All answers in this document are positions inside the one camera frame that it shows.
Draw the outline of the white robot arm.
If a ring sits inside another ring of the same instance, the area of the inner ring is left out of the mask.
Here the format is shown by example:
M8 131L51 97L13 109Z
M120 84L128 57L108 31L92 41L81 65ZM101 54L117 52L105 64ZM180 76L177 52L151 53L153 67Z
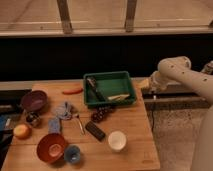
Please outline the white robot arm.
M191 89L210 104L200 125L190 171L213 171L213 75L192 70L186 56L165 58L139 87L156 92L165 90L172 81Z

